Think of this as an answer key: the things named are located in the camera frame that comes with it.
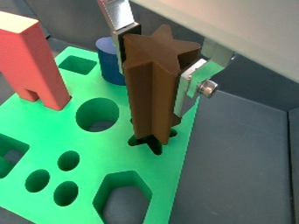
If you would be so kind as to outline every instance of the green shape sorter board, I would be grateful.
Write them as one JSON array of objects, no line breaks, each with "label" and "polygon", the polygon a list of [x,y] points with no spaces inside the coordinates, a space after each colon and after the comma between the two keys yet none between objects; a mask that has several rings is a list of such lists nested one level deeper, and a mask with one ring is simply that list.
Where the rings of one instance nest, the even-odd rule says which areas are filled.
[{"label": "green shape sorter board", "polygon": [[[0,106],[0,207],[39,224],[100,224],[111,191],[138,186],[150,201],[144,223],[168,223],[199,103],[156,156],[146,144],[127,143],[127,87],[103,79],[98,54],[68,47],[55,60],[71,95],[66,108],[16,94]],[[115,124],[87,131],[98,121]],[[10,151],[23,155],[16,164]]]}]

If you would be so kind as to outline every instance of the small circular hole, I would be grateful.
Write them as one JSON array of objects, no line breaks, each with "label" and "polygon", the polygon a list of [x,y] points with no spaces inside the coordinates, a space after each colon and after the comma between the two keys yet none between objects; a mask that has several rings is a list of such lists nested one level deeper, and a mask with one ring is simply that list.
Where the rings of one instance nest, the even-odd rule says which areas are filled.
[{"label": "small circular hole", "polygon": [[79,187],[72,181],[62,183],[54,193],[55,203],[66,207],[68,206],[79,196]]},{"label": "small circular hole", "polygon": [[95,98],[86,101],[76,114],[78,125],[88,132],[110,129],[119,118],[119,108],[114,101]]},{"label": "small circular hole", "polygon": [[38,193],[50,183],[51,174],[46,170],[35,171],[26,180],[26,189],[30,193]]},{"label": "small circular hole", "polygon": [[60,155],[59,167],[63,171],[68,172],[79,165],[79,162],[80,154],[76,151],[70,150]]}]

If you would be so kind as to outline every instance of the metal bracket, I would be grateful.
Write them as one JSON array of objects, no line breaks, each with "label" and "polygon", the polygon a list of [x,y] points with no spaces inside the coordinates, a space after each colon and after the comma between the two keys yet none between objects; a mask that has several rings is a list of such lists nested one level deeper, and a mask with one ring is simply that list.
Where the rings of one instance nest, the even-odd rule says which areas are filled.
[{"label": "metal bracket", "polygon": [[123,37],[128,33],[142,34],[142,25],[135,21],[128,0],[98,0],[98,4],[110,26],[119,72],[123,74],[123,62],[127,59]]},{"label": "metal bracket", "polygon": [[192,107],[199,95],[211,98],[219,85],[210,80],[236,58],[236,53],[227,47],[206,38],[202,55],[210,60],[198,60],[187,70],[182,72],[174,113],[182,117]]}]

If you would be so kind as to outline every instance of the red arch block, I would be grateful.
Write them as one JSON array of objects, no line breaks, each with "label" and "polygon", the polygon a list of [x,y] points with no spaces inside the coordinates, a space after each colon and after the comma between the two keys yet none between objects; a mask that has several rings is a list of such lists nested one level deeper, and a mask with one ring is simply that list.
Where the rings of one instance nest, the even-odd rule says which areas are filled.
[{"label": "red arch block", "polygon": [[39,21],[0,11],[0,71],[19,96],[62,110],[71,100]]}]

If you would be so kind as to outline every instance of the blue cylinder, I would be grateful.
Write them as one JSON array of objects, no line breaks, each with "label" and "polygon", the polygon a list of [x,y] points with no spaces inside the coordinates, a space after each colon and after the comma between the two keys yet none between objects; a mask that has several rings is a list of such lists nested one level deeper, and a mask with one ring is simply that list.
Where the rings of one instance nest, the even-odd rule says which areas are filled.
[{"label": "blue cylinder", "polygon": [[100,38],[96,42],[96,47],[103,78],[106,81],[124,86],[127,84],[126,77],[119,72],[118,50],[114,46],[112,38]]}]

